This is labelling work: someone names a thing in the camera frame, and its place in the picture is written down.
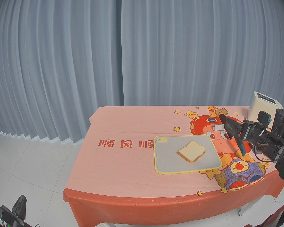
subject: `gray curtain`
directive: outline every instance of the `gray curtain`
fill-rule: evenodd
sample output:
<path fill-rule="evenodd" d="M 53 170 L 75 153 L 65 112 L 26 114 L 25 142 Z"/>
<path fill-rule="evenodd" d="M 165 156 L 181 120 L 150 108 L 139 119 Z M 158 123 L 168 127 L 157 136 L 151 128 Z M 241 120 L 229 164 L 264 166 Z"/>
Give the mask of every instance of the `gray curtain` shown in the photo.
<path fill-rule="evenodd" d="M 0 131 L 75 142 L 123 105 L 121 2 L 0 3 Z"/>
<path fill-rule="evenodd" d="M 281 0 L 1 1 L 0 131 L 75 142 L 100 106 L 284 104 L 283 31 Z"/>
<path fill-rule="evenodd" d="M 283 1 L 122 1 L 125 105 L 283 104 Z"/>

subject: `slice of bread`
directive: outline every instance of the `slice of bread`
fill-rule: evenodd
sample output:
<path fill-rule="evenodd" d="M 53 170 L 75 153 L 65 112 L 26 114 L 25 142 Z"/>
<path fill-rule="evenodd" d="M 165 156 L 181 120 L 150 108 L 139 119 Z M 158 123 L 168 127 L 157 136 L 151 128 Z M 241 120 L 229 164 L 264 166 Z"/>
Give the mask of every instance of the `slice of bread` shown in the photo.
<path fill-rule="evenodd" d="M 192 140 L 188 145 L 180 149 L 177 153 L 185 160 L 192 163 L 200 158 L 201 155 L 205 153 L 205 151 L 205 147 Z"/>

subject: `tablecloth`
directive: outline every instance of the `tablecloth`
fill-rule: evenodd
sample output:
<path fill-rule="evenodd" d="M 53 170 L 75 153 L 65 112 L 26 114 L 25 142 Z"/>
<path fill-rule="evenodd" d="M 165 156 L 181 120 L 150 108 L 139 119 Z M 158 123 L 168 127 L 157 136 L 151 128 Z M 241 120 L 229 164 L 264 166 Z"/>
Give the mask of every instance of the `tablecloth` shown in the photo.
<path fill-rule="evenodd" d="M 223 113 L 239 122 L 248 107 L 101 107 L 79 151 L 63 199 L 80 227 L 102 222 L 166 225 L 212 217 L 260 196 L 277 197 L 284 187 L 273 163 L 256 161 L 251 147 L 242 157 L 225 132 L 213 131 Z M 222 167 L 181 174 L 158 174 L 155 136 L 207 134 Z M 260 159 L 268 160 L 260 154 Z"/>

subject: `robotic arm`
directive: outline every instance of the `robotic arm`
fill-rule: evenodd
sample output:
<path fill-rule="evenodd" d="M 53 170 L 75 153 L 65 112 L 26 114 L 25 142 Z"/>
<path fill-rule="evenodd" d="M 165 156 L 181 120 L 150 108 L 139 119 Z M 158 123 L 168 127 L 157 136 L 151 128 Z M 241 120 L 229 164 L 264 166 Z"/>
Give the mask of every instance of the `robotic arm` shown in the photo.
<path fill-rule="evenodd" d="M 260 111 L 258 122 L 244 120 L 240 124 L 231 118 L 220 114 L 220 120 L 230 139 L 234 137 L 242 152 L 245 155 L 243 141 L 248 141 L 257 157 L 257 154 L 263 153 L 270 161 L 260 160 L 262 162 L 277 162 L 275 168 L 279 171 L 279 176 L 284 179 L 284 110 L 277 109 L 271 132 L 267 131 L 271 122 L 271 115 Z"/>
<path fill-rule="evenodd" d="M 6 227 L 31 227 L 24 222 L 26 219 L 26 204 L 26 197 L 21 195 L 13 206 L 12 211 L 2 205 L 0 207 L 0 220 L 2 223 L 6 222 Z"/>

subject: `table leg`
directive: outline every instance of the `table leg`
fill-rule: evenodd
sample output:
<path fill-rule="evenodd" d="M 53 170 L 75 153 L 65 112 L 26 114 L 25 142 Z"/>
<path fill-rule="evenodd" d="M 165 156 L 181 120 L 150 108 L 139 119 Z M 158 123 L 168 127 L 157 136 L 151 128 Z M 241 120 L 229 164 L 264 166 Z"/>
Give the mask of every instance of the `table leg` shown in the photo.
<path fill-rule="evenodd" d="M 239 216 L 242 216 L 246 211 L 248 211 L 254 204 L 256 204 L 263 196 L 259 197 L 258 199 L 250 202 L 248 205 L 246 205 L 243 209 L 240 210 Z"/>
<path fill-rule="evenodd" d="M 108 222 L 104 222 L 102 223 L 105 227 L 115 227 L 115 224 L 113 223 L 108 223 Z"/>

